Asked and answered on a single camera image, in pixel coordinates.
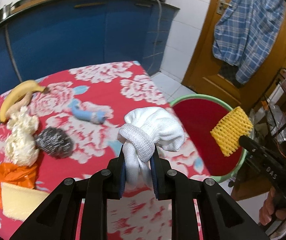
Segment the person's right hand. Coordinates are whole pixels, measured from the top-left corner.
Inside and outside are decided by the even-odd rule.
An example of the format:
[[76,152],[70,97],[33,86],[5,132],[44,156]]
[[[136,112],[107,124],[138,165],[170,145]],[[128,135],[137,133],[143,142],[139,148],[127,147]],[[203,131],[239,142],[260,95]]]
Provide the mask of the person's right hand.
[[270,239],[285,239],[286,237],[286,209],[275,210],[274,208],[274,197],[276,190],[271,187],[263,206],[259,210],[259,223],[262,226],[266,226],[272,220],[272,215],[276,215],[278,219],[284,222],[280,228],[270,236]]

